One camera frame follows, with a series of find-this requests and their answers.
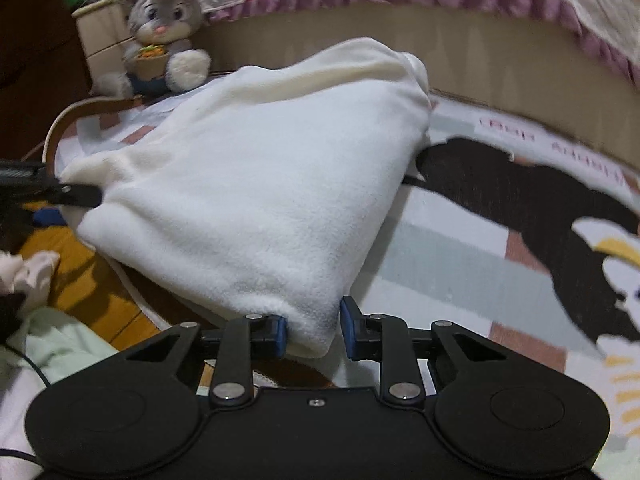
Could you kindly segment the cream fleece zip jacket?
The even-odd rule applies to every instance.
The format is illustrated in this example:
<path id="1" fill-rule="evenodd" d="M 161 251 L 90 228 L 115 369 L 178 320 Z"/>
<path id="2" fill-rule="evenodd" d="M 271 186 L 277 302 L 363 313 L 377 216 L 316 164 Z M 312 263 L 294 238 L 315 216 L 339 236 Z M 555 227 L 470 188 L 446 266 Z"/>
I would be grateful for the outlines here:
<path id="1" fill-rule="evenodd" d="M 320 358 L 430 119 L 424 64 L 371 38 L 246 66 L 139 142 L 73 160 L 62 180 L 103 198 L 64 217 L 100 254 L 222 318 L 282 316 L 288 352 Z"/>

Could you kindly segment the dark brown wooden dresser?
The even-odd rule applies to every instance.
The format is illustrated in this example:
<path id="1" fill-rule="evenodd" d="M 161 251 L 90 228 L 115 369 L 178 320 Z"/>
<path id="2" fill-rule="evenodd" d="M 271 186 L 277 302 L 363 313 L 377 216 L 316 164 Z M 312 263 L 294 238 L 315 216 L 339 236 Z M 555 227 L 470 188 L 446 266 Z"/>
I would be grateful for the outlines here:
<path id="1" fill-rule="evenodd" d="M 1 0 L 1 157 L 20 159 L 66 106 L 89 95 L 90 74 L 63 0 Z"/>

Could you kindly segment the light green cloth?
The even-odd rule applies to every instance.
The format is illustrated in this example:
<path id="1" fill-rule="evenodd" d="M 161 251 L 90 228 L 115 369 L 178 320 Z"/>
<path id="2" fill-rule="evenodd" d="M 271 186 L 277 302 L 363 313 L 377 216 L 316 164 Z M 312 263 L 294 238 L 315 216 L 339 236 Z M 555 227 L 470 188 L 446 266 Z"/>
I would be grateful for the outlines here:
<path id="1" fill-rule="evenodd" d="M 47 307 L 33 310 L 8 346 L 17 350 L 8 354 L 11 364 L 40 370 L 50 384 L 114 356 L 117 350 L 90 330 L 84 323 L 66 313 Z"/>

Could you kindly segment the cream bedside cabinet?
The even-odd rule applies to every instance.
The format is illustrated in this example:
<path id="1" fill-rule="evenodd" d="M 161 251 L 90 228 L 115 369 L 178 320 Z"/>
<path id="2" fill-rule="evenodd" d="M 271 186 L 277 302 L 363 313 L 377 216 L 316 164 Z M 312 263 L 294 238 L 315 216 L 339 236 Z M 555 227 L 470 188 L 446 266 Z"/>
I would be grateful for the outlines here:
<path id="1" fill-rule="evenodd" d="M 101 0 L 73 12 L 92 80 L 124 70 L 122 57 L 131 42 L 126 12 L 119 0 Z"/>

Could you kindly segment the grey bunny plush toy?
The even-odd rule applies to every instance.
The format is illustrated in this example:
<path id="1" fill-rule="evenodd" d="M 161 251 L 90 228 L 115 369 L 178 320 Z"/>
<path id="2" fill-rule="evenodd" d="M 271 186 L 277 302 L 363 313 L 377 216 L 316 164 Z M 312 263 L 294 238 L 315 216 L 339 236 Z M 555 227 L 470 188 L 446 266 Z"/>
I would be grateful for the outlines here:
<path id="1" fill-rule="evenodd" d="M 136 0 L 128 16 L 132 43 L 122 56 L 124 69 L 96 78 L 92 93 L 131 99 L 201 87 L 212 60 L 192 46 L 191 37 L 202 24 L 198 0 Z"/>

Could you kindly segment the checkered floor rug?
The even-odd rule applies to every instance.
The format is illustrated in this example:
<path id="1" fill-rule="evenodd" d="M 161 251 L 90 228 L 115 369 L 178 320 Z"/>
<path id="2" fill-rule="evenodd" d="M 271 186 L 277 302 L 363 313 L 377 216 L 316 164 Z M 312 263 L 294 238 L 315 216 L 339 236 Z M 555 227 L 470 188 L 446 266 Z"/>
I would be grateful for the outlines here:
<path id="1" fill-rule="evenodd" d="M 61 178 L 75 159 L 139 142 L 204 87 L 153 104 L 79 102 L 53 125 L 44 158 Z M 346 295 L 363 311 L 398 315 L 419 327 L 448 318 L 585 382 L 612 417 L 598 474 L 637 478 L 634 177 L 534 122 L 442 96 L 430 102 L 426 143 Z M 148 318 L 166 325 L 175 310 L 152 292 L 168 290 L 103 257 Z M 228 320 L 169 293 L 206 322 Z M 374 367 L 349 363 L 340 341 L 336 323 L 324 356 L 290 354 L 338 386 L 375 382 Z"/>

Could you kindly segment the beige bed base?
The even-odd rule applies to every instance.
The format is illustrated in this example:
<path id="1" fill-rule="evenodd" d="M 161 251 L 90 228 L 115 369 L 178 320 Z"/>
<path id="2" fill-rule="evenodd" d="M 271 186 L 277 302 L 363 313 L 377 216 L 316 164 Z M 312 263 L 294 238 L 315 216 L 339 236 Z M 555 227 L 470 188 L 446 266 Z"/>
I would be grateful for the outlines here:
<path id="1" fill-rule="evenodd" d="M 639 91 L 547 22 L 428 6 L 360 2 L 203 27 L 216 70 L 278 68 L 332 44 L 371 37 L 425 64 L 433 89 L 541 122 L 639 165 Z"/>

